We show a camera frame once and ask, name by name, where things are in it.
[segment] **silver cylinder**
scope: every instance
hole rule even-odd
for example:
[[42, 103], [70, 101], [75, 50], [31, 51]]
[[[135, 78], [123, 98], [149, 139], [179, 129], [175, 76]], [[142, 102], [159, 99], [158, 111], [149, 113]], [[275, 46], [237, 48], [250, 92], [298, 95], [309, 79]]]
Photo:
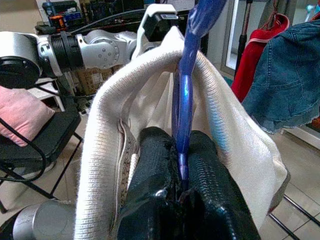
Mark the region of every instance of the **silver cylinder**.
[[73, 239], [76, 208], [73, 204], [49, 200], [23, 209], [13, 226], [14, 240]]
[[0, 32], [0, 58], [19, 57], [34, 63], [41, 73], [38, 60], [37, 40], [32, 36], [25, 36], [21, 33], [2, 31]]

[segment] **black chair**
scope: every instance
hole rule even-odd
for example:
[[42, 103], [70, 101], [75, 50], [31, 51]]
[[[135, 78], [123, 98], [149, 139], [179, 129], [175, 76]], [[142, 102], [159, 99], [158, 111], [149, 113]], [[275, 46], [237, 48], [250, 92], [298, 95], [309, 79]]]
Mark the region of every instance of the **black chair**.
[[[0, 181], [0, 185], [8, 178], [13, 178], [18, 181], [22, 181], [22, 184], [27, 185], [48, 199], [57, 199], [54, 197], [54, 192], [74, 155], [76, 154], [80, 144], [83, 142], [83, 138], [75, 133], [75, 130], [81, 121], [81, 117], [77, 111], [72, 97], [62, 97], [61, 99], [65, 106], [65, 112], [56, 112], [31, 142], [32, 145], [35, 145], [43, 152], [45, 158], [41, 156], [39, 152], [31, 146], [31, 144], [27, 145], [26, 147], [20, 147], [14, 144], [11, 140], [0, 136], [0, 170], [6, 173], [4, 178], [2, 178]], [[35, 166], [42, 166], [44, 170], [44, 160], [46, 166], [53, 161], [56, 161], [72, 136], [75, 136], [79, 142], [59, 178], [54, 184], [51, 192], [46, 192], [42, 188], [32, 183], [30, 180], [24, 179], [22, 176], [14, 172], [15, 168]], [[4, 207], [1, 200], [0, 211], [3, 214], [7, 212], [7, 209]]]

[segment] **white wall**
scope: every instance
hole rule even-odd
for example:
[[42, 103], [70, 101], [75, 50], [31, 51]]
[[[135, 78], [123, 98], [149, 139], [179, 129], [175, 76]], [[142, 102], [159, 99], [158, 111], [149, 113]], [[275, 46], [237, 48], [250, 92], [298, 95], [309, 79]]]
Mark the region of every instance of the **white wall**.
[[214, 65], [220, 65], [224, 50], [225, 33], [227, 27], [227, 15], [229, 4], [232, 0], [228, 0], [221, 12], [220, 17], [209, 32], [207, 57]]
[[0, 0], [0, 31], [35, 33], [41, 20], [35, 0]]

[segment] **pink cushion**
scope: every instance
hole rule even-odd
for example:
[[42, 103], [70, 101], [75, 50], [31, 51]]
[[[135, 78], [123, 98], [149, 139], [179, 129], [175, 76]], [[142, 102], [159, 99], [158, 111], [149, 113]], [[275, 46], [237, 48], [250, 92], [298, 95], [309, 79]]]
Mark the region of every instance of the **pink cushion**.
[[[27, 90], [0, 86], [0, 118], [28, 140], [32, 141], [54, 114], [54, 110]], [[2, 124], [0, 135], [11, 139], [20, 147], [28, 145]]]

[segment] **hanging clothes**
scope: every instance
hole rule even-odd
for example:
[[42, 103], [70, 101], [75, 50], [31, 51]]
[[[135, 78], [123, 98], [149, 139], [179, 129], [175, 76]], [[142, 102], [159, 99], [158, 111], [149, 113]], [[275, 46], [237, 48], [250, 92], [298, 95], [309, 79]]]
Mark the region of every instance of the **hanging clothes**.
[[[126, 143], [130, 149], [139, 133], [151, 126], [172, 135], [172, 73], [183, 48], [183, 36], [173, 26], [159, 47], [121, 68], [96, 93], [85, 130], [75, 240], [112, 237], [121, 209], [118, 196], [126, 183], [122, 175], [131, 166], [130, 155], [139, 154], [135, 148], [131, 153], [123, 149]], [[276, 196], [283, 196], [288, 171], [276, 144], [247, 115], [226, 81], [199, 51], [193, 76], [192, 129], [215, 142], [219, 161], [238, 185], [259, 229]], [[120, 131], [120, 120], [126, 131]], [[132, 137], [128, 139], [123, 132]]]
[[268, 41], [289, 27], [289, 19], [283, 14], [276, 14], [271, 29], [256, 29], [244, 49], [238, 71], [236, 72], [231, 89], [238, 100], [242, 102], [254, 81], [254, 75], [261, 54]]
[[267, 22], [267, 27], [271, 28], [274, 24], [274, 13], [286, 15], [289, 19], [293, 20], [296, 11], [296, 5], [297, 0], [267, 0], [260, 18], [259, 28], [262, 28]]
[[242, 105], [267, 132], [310, 123], [320, 106], [320, 20], [272, 38]]

